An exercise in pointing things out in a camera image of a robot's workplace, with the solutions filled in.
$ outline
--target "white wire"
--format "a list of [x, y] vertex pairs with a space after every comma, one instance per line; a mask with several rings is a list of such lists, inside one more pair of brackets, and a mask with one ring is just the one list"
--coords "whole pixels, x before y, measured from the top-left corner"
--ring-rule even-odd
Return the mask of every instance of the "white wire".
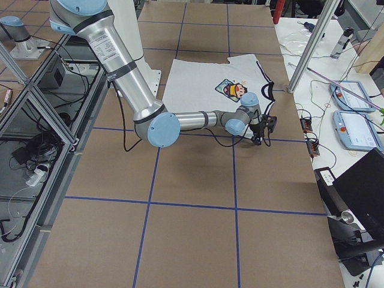
[[20, 219], [21, 218], [19, 211], [17, 212], [19, 216], [18, 217], [13, 217], [13, 215], [11, 214], [11, 211], [10, 211], [10, 203], [11, 203], [12, 199], [15, 198], [16, 195], [18, 195], [21, 191], [24, 191], [24, 190], [27, 190], [27, 189], [30, 189], [30, 188], [33, 188], [33, 187], [25, 187], [23, 189], [20, 189], [18, 192], [14, 193], [12, 195], [11, 199], [8, 201], [8, 214], [9, 214], [10, 218], [13, 218], [13, 219]]
[[12, 199], [15, 198], [16, 195], [18, 195], [21, 191], [25, 191], [25, 190], [27, 190], [27, 189], [34, 188], [34, 187], [37, 187], [37, 186], [43, 184], [44, 182], [47, 181], [47, 179], [48, 179], [48, 175], [49, 175], [49, 167], [47, 167], [46, 178], [45, 178], [43, 181], [40, 181], [40, 183], [37, 184], [36, 186], [33, 186], [33, 187], [32, 187], [32, 186], [31, 186], [31, 187], [25, 187], [25, 188], [23, 188], [23, 189], [20, 189], [19, 191], [17, 191], [16, 193], [14, 193], [14, 194], [12, 195], [11, 199], [8, 201], [8, 214], [9, 214], [10, 218], [12, 218], [12, 219], [18, 219], [18, 221], [17, 221], [16, 224], [11, 228], [11, 230], [9, 230], [7, 233], [4, 233], [4, 234], [0, 235], [0, 237], [5, 236], [5, 235], [8, 235], [9, 233], [11, 233], [11, 232], [17, 227], [17, 225], [19, 224], [19, 221], [20, 221], [20, 219], [21, 219], [21, 216], [14, 217], [14, 216], [12, 215], [12, 213], [11, 213], [11, 210], [10, 210], [10, 203], [11, 203]]

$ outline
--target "cartoon print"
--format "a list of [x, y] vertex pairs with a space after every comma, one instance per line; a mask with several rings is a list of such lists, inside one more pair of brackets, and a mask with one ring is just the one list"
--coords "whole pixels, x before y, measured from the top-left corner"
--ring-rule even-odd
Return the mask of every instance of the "cartoon print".
[[215, 90], [234, 102], [238, 102], [241, 96], [248, 92], [244, 83], [235, 83], [235, 81], [232, 82], [228, 79], [224, 79]]

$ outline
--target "label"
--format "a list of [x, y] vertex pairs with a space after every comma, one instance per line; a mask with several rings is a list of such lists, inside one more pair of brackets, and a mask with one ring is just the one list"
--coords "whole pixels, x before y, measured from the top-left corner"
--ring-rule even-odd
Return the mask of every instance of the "label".
[[89, 45], [92, 47], [96, 57], [102, 64], [119, 57], [119, 53], [116, 50], [115, 45], [107, 34], [97, 37], [95, 40], [89, 42]]
[[325, 184], [327, 186], [332, 186], [333, 185], [333, 183], [335, 181], [335, 178], [333, 178], [333, 176], [332, 176], [332, 174], [330, 173], [329, 170], [320, 171], [320, 174], [323, 177], [323, 179], [325, 181]]

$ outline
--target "tablet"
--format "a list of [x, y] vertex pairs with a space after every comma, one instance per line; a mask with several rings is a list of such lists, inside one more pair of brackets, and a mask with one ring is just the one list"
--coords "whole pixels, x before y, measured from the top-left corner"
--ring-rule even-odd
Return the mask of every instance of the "tablet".
[[[359, 81], [336, 81], [340, 83], [343, 87], [357, 95], [363, 97], [367, 101], [371, 102], [370, 97], [365, 91], [363, 85]], [[333, 84], [330, 84], [329, 88], [331, 89], [332, 96], [335, 98], [335, 101], [340, 109], [344, 111], [358, 111], [358, 112], [367, 112], [371, 113], [375, 111], [375, 108], [362, 101], [361, 99], [353, 96], [352, 94], [342, 90], [339, 87], [336, 87]]]
[[334, 126], [342, 144], [349, 150], [370, 151], [377, 147], [384, 151], [379, 136], [367, 113], [335, 111]]

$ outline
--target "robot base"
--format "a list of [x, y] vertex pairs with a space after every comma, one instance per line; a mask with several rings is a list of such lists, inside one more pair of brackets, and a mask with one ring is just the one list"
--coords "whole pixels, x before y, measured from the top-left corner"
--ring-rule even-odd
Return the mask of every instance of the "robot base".
[[49, 45], [49, 41], [29, 39], [24, 42], [16, 43], [16, 47], [12, 49], [11, 55], [17, 60], [37, 60], [45, 49], [37, 49], [37, 47], [45, 47]]

